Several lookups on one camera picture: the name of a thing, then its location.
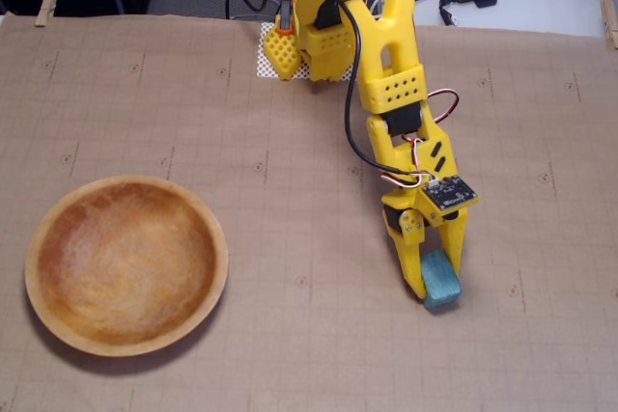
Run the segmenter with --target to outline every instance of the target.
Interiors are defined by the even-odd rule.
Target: cutting mat
[[[257,77],[259,28],[5,18],[0,410],[617,410],[618,54],[598,39],[417,28],[429,88],[461,93],[444,126],[483,198],[460,301],[432,315],[381,223],[389,187],[347,145],[345,84]],[[231,268],[188,337],[100,359],[38,322],[22,273],[44,212],[117,174],[201,196]]]

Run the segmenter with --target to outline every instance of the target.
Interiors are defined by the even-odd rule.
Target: yellow plastic bracket
[[[276,24],[279,24],[280,19],[280,15],[277,15]],[[295,35],[282,36],[276,26],[264,37],[264,54],[284,80],[292,79],[302,61],[296,48]]]

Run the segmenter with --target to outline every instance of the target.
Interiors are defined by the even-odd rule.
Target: bowl rim
[[[140,343],[117,345],[98,342],[79,335],[49,311],[45,303],[45,298],[42,296],[38,263],[41,255],[41,246],[47,237],[49,228],[69,206],[86,195],[94,193],[102,188],[125,183],[141,183],[157,187],[172,192],[186,201],[186,203],[197,212],[211,232],[215,267],[214,275],[212,276],[211,290],[207,293],[195,312],[182,324],[150,340]],[[30,241],[24,269],[25,286],[35,313],[43,325],[60,340],[76,349],[90,354],[106,357],[127,357],[161,349],[178,341],[196,328],[212,311],[223,292],[228,275],[228,260],[228,247],[223,229],[211,209],[197,195],[165,179],[141,175],[114,176],[95,180],[73,190],[61,198],[45,214]]]

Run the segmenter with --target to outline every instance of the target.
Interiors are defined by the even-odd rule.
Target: red and white wire
[[[421,184],[423,183],[423,176],[429,176],[430,179],[433,179],[435,176],[432,173],[414,173],[413,176],[417,176],[418,180],[416,181],[416,183],[405,183],[403,180],[401,179],[397,179],[396,177],[390,175],[390,174],[386,174],[386,173],[382,173],[379,175],[382,179],[387,180],[391,183],[394,183],[395,185],[397,185],[398,187],[402,187],[402,188],[416,188],[416,187],[420,187]]]
[[[439,96],[440,94],[452,94],[453,96],[455,96],[455,101],[453,102],[453,104],[451,104],[448,110],[446,110],[444,113],[442,113],[437,118],[434,118],[434,123],[439,123],[440,121],[444,121],[448,117],[448,115],[453,113],[453,110],[455,110],[455,108],[460,102],[460,95],[457,92],[455,92],[453,89],[448,89],[448,88],[438,89],[437,91],[433,91],[427,95],[427,98],[431,98],[432,96]]]

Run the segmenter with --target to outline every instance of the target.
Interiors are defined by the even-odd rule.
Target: circuit board
[[[477,197],[459,176],[432,181],[423,187],[423,192],[442,210],[471,202]]]

